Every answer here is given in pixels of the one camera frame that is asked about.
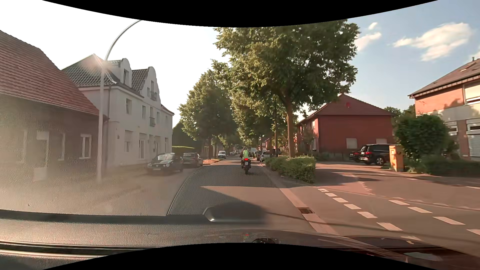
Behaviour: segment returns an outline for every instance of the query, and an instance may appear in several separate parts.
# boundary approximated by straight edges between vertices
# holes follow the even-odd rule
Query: parked car
[[[175,153],[161,153],[147,164],[149,174],[154,172],[183,171],[183,159]]]
[[[264,162],[266,158],[272,157],[272,153],[270,151],[263,151],[260,156],[260,162]]]
[[[226,154],[225,151],[219,151],[217,157],[226,159],[226,158],[227,158],[227,154]]]
[[[360,149],[359,159],[365,164],[384,165],[390,162],[390,145],[395,144],[369,144]]]
[[[194,167],[202,166],[204,160],[198,153],[183,153],[183,165],[192,165]]]
[[[361,152],[362,147],[360,147],[360,149],[358,149],[356,151],[350,152],[350,157],[349,158],[351,160],[355,161],[355,162],[360,162],[360,152]]]

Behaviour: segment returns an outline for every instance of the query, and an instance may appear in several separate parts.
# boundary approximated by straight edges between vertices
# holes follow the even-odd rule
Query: red brick building
[[[450,128],[459,154],[480,161],[480,59],[468,62],[409,95],[417,115],[435,114]]]
[[[365,144],[394,143],[391,119],[390,112],[342,94],[297,124],[298,149],[344,154]],[[314,133],[311,146],[302,140],[303,129]]]
[[[38,48],[0,31],[0,181],[96,170],[98,110]]]

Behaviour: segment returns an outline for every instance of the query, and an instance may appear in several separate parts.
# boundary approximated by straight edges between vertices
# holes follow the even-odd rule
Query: black suv
[[[370,165],[384,165],[385,162],[390,161],[390,145],[395,144],[370,144],[365,145],[360,149],[360,161]]]

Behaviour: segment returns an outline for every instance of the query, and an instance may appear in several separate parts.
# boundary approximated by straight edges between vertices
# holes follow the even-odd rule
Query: hedge
[[[442,156],[424,156],[420,162],[411,162],[417,172],[437,176],[480,177],[480,162],[451,160]]]
[[[310,184],[314,183],[315,158],[309,156],[300,156],[294,158],[278,157],[268,158],[265,165],[272,171],[280,175],[288,176],[293,179],[301,180]]]

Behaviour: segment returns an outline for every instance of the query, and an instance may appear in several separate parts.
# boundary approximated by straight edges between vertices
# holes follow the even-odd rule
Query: orange post box
[[[390,168],[395,172],[403,172],[403,148],[400,145],[390,145]]]

